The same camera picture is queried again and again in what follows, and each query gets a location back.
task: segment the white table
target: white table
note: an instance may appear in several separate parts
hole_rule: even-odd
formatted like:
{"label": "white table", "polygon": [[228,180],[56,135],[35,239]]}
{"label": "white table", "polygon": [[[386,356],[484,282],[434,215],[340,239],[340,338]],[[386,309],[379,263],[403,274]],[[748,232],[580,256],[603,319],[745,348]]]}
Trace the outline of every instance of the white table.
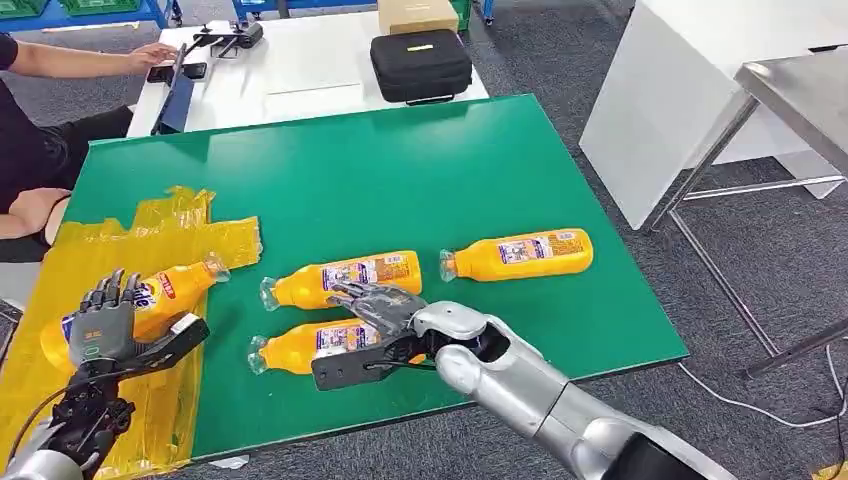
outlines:
{"label": "white table", "polygon": [[[213,23],[216,31],[228,28]],[[188,55],[187,63],[207,62],[209,69],[195,83],[186,131],[406,107],[383,100],[371,67],[371,39],[380,35],[377,12],[261,23],[263,40],[234,59],[212,60],[209,47]],[[160,41],[191,45],[200,28],[163,30]],[[145,83],[128,137],[150,135],[165,95],[164,84]],[[454,101],[488,96],[474,70],[468,90]]]}
{"label": "white table", "polygon": [[[845,0],[639,0],[580,146],[638,229],[739,112],[742,63],[839,44],[848,44]],[[763,106],[714,163],[768,156],[796,178],[839,174]],[[822,198],[836,185],[806,188]]]}

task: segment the yellow plastic sheet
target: yellow plastic sheet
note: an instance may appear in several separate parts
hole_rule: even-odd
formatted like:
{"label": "yellow plastic sheet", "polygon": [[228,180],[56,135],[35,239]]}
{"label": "yellow plastic sheet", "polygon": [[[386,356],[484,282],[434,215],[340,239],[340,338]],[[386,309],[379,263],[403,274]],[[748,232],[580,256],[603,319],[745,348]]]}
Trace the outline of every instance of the yellow plastic sheet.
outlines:
{"label": "yellow plastic sheet", "polygon": [[848,480],[848,469],[842,468],[842,464],[823,468],[813,474],[813,480]]}
{"label": "yellow plastic sheet", "polygon": [[[145,278],[200,261],[210,251],[230,269],[259,261],[262,246],[256,217],[210,224],[214,193],[195,193],[186,187],[173,187],[169,193],[167,198],[141,202],[129,231],[113,218],[96,225],[62,225],[0,372],[3,458],[32,409],[68,382],[68,373],[53,367],[41,351],[42,329],[48,324],[60,328],[59,320],[79,307],[83,294],[99,279],[119,267]],[[194,313],[204,316],[205,303],[204,297]],[[201,347],[174,368],[121,382],[121,397],[134,402],[136,411],[130,430],[119,437],[98,478],[162,472],[189,460],[202,361]],[[49,412],[50,407],[45,408],[39,419]]]}

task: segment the robot finger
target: robot finger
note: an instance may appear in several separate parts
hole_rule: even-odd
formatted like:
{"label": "robot finger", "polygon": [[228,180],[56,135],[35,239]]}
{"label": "robot finger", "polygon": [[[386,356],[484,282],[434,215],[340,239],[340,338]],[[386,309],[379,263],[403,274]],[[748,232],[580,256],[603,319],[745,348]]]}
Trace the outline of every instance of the robot finger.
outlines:
{"label": "robot finger", "polygon": [[94,290],[89,290],[82,296],[82,301],[80,302],[80,313],[85,313],[86,310],[91,307],[91,297],[93,294]]}
{"label": "robot finger", "polygon": [[333,285],[333,290],[350,295],[353,298],[359,298],[365,295],[365,289],[361,283],[356,282],[339,282]]}
{"label": "robot finger", "polygon": [[370,302],[365,300],[360,300],[356,302],[354,305],[353,313],[356,314],[359,318],[380,318],[381,315],[377,312],[377,308],[374,307]]}
{"label": "robot finger", "polygon": [[132,302],[133,296],[135,295],[135,289],[138,288],[138,279],[141,277],[141,274],[138,272],[130,275],[130,278],[127,279],[127,286],[124,287],[124,295],[121,297],[122,302]]}
{"label": "robot finger", "polygon": [[356,285],[365,293],[387,293],[391,291],[403,292],[403,290],[393,285],[380,285],[377,283],[357,283]]}
{"label": "robot finger", "polygon": [[108,278],[104,278],[97,283],[97,288],[91,293],[91,308],[99,310],[103,306],[103,296],[105,294],[106,284],[109,283]]}
{"label": "robot finger", "polygon": [[118,300],[121,296],[121,279],[124,277],[124,269],[119,268],[112,272],[112,276],[106,282],[106,291],[104,292],[103,305],[106,307],[118,306]]}
{"label": "robot finger", "polygon": [[351,297],[343,297],[341,295],[331,295],[327,298],[327,303],[331,305],[338,305],[348,310],[353,308],[353,299]]}

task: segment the black case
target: black case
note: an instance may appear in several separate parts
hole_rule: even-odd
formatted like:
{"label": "black case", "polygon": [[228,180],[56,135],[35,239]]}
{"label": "black case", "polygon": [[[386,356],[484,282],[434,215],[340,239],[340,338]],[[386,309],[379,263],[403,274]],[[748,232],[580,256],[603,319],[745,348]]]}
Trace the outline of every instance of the black case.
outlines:
{"label": "black case", "polygon": [[387,102],[450,100],[471,84],[471,59],[450,30],[377,37],[371,64]]}

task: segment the bottle label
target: bottle label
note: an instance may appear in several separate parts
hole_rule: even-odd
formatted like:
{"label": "bottle label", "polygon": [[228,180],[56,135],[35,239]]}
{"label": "bottle label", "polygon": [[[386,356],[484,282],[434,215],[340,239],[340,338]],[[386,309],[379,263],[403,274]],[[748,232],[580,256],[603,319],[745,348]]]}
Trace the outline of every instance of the bottle label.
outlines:
{"label": "bottle label", "polygon": [[65,337],[66,342],[71,341],[71,327],[74,326],[74,314],[65,315],[62,317],[62,321],[59,322],[59,326],[62,328],[62,336]]}
{"label": "bottle label", "polygon": [[177,294],[174,292],[174,285],[171,284],[171,279],[165,275],[165,272],[157,273],[156,278],[159,279],[159,284],[162,285],[162,291],[165,292],[168,298],[171,300],[177,298]]}
{"label": "bottle label", "polygon": [[583,251],[583,245],[574,232],[565,231],[499,243],[498,251],[501,261],[509,265],[580,253]]}
{"label": "bottle label", "polygon": [[159,299],[156,286],[150,282],[139,283],[133,292],[133,306],[136,310],[150,310]]}
{"label": "bottle label", "polygon": [[392,254],[355,262],[334,263],[321,269],[324,291],[339,282],[382,283],[409,276],[406,255]]}
{"label": "bottle label", "polygon": [[328,327],[315,334],[315,357],[329,357],[359,350],[380,341],[380,332],[363,323],[347,327]]}

